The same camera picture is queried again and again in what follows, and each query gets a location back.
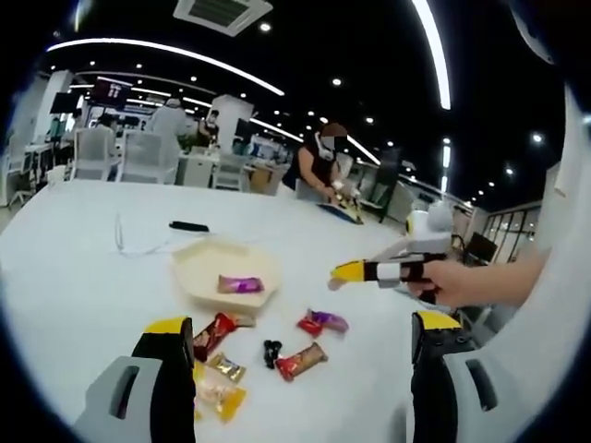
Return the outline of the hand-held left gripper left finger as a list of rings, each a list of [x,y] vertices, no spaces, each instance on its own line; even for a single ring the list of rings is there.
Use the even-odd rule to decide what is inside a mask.
[[[192,337],[190,317],[150,324],[88,387],[73,425],[80,441],[194,442]]]

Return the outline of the person's right hand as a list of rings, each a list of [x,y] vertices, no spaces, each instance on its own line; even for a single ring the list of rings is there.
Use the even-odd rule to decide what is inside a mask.
[[[410,292],[415,296],[427,291],[435,292],[439,305],[461,307],[469,303],[470,269],[455,261],[431,261],[424,264],[423,278],[427,281],[409,282]]]

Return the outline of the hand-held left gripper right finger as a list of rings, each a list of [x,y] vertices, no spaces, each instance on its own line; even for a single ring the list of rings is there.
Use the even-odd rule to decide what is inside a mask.
[[[525,409],[514,377],[440,311],[416,311],[412,328],[412,440],[516,441]]]

